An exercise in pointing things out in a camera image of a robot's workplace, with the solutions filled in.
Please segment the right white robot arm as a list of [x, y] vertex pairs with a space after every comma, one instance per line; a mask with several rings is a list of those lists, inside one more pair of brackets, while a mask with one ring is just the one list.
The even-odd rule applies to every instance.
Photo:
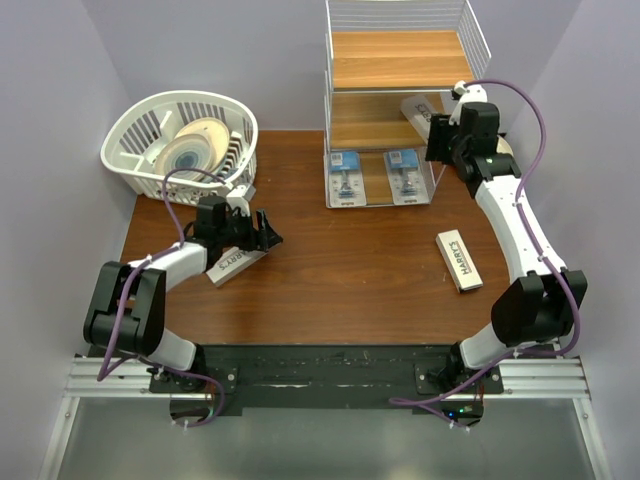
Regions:
[[455, 343], [434, 382], [459, 393], [481, 380], [481, 369], [520, 347], [579, 332], [577, 314], [587, 290], [548, 243], [524, 193], [514, 157], [498, 150], [499, 110], [482, 101], [460, 102], [431, 122], [426, 158], [455, 168], [486, 215], [505, 257], [510, 285], [491, 308], [490, 321]]

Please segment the blue razor blister pack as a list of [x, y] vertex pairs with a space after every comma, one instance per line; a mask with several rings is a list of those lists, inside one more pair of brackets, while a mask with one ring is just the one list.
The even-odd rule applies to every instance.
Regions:
[[430, 202], [418, 155], [414, 149], [385, 152], [384, 161], [395, 206]]
[[352, 208], [367, 205], [360, 157], [357, 152], [330, 153], [327, 167], [330, 208]]

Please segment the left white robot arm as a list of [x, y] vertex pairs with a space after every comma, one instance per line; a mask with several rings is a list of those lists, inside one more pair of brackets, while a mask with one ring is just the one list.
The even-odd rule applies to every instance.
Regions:
[[112, 371], [110, 359], [118, 351], [172, 370], [185, 392], [200, 390], [207, 368], [196, 361], [197, 344], [165, 327], [166, 294], [211, 269], [232, 247], [266, 253], [283, 242], [264, 210], [246, 215], [217, 195], [199, 200], [195, 220], [182, 234], [184, 240], [165, 251], [101, 267], [83, 326], [84, 340], [105, 350], [101, 377]]

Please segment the white wire wooden shelf rack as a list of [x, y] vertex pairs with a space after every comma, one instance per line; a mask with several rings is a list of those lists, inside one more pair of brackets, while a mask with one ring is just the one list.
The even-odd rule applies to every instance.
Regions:
[[427, 145], [400, 102], [440, 91], [450, 114], [454, 85], [484, 75], [491, 52], [471, 3], [328, 1], [325, 11], [327, 206], [328, 156], [343, 151], [359, 154], [364, 207], [395, 206], [384, 153], [402, 149], [416, 151], [431, 202], [444, 169], [425, 161]]

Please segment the white Harry's box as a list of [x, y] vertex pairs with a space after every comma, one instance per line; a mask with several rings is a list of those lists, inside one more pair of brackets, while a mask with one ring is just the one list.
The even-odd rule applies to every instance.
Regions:
[[484, 285], [457, 229], [439, 233], [436, 244], [459, 292], [475, 290]]
[[233, 247], [206, 271], [210, 281], [220, 287], [266, 255], [262, 251], [243, 251]]
[[448, 119], [440, 91], [419, 93], [404, 98], [400, 102], [400, 111], [425, 145], [428, 144], [433, 120], [440, 117]]

